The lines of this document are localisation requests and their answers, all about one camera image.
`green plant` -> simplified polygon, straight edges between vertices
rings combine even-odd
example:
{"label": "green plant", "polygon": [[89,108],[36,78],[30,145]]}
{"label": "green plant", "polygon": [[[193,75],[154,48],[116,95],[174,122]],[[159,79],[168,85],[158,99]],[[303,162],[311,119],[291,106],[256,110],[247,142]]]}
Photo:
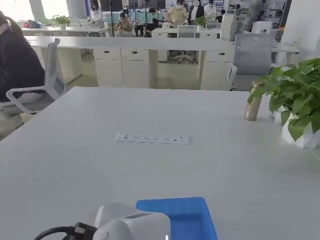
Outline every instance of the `green plant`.
{"label": "green plant", "polygon": [[59,15],[54,15],[52,19],[57,25],[62,25],[66,24],[67,26],[70,25],[70,19],[66,17],[65,15],[59,16]]}
{"label": "green plant", "polygon": [[207,25],[208,19],[205,16],[196,17],[194,20],[194,24],[197,26],[205,27]]}
{"label": "green plant", "polygon": [[269,109],[273,113],[281,106],[286,110],[281,114],[282,126],[290,114],[298,116],[290,119],[288,130],[296,141],[306,126],[311,123],[315,134],[320,129],[320,58],[299,62],[298,66],[286,65],[286,69],[275,67],[272,73],[260,79],[265,85],[256,89],[248,98],[271,95]]}

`gray mesh chair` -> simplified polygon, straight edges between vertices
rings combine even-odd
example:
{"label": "gray mesh chair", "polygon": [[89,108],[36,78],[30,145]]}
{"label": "gray mesh chair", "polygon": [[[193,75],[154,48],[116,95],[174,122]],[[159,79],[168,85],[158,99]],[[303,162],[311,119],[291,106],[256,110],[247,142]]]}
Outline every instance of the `gray mesh chair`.
{"label": "gray mesh chair", "polygon": [[[16,119],[15,116],[21,113],[33,114],[35,111],[43,110],[69,90],[57,74],[57,46],[59,43],[60,39],[56,38],[54,42],[48,45],[44,86],[13,88],[6,92],[7,98],[12,103],[11,105],[6,103],[6,106],[2,108],[2,112],[6,116]],[[39,100],[33,102],[21,103],[14,96],[16,92],[26,93],[38,90],[44,91],[45,94]]]}
{"label": "gray mesh chair", "polygon": [[[178,25],[178,38],[196,38],[197,26],[196,25]],[[192,52],[192,55],[188,55],[187,51],[181,52],[180,55],[173,58],[178,59],[178,62],[181,63],[183,59],[189,59],[191,62],[195,60],[195,54]]]}
{"label": "gray mesh chair", "polygon": [[270,34],[237,34],[234,56],[228,73],[232,89],[248,91],[253,81],[271,70],[273,38]]}

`chair armrest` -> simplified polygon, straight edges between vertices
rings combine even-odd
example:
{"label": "chair armrest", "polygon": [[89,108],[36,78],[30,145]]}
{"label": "chair armrest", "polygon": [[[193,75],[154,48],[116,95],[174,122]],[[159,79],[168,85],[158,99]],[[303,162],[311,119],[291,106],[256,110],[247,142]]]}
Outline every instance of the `chair armrest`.
{"label": "chair armrest", "polygon": [[6,92],[6,97],[14,103],[21,111],[26,114],[32,114],[34,111],[30,111],[27,109],[17,98],[15,98],[14,93],[17,92],[28,92],[28,91],[36,91],[36,90],[44,90],[46,91],[46,86],[35,86],[35,87],[26,87],[26,88],[13,88]]}
{"label": "chair armrest", "polygon": [[237,67],[232,63],[230,63],[230,69],[228,71],[227,79],[231,82],[231,84],[234,82],[236,74],[237,74]]}

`person in yellow shirt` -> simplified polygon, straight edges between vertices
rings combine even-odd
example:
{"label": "person in yellow shirt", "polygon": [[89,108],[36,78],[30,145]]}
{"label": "person in yellow shirt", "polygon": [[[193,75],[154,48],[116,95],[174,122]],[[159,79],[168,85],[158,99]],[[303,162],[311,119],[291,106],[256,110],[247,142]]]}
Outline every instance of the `person in yellow shirt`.
{"label": "person in yellow shirt", "polygon": [[183,25],[186,22],[188,14],[183,4],[183,0],[177,0],[176,6],[171,7],[167,12],[167,19],[171,24],[175,24],[177,26]]}

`potted plant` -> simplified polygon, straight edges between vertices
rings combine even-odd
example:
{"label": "potted plant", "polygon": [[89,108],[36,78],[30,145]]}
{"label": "potted plant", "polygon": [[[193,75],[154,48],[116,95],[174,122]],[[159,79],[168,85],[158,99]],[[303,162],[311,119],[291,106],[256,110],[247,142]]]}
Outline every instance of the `potted plant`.
{"label": "potted plant", "polygon": [[262,77],[263,87],[248,98],[270,95],[269,109],[281,112],[282,137],[303,148],[320,144],[320,58],[299,62],[298,66],[275,67]]}
{"label": "potted plant", "polygon": [[206,27],[208,19],[205,16],[196,17],[194,24],[196,25],[196,30],[199,31]]}
{"label": "potted plant", "polygon": [[65,15],[59,16],[55,15],[53,16],[53,21],[60,26],[61,30],[66,30],[67,26],[70,25],[70,19],[66,17]]}

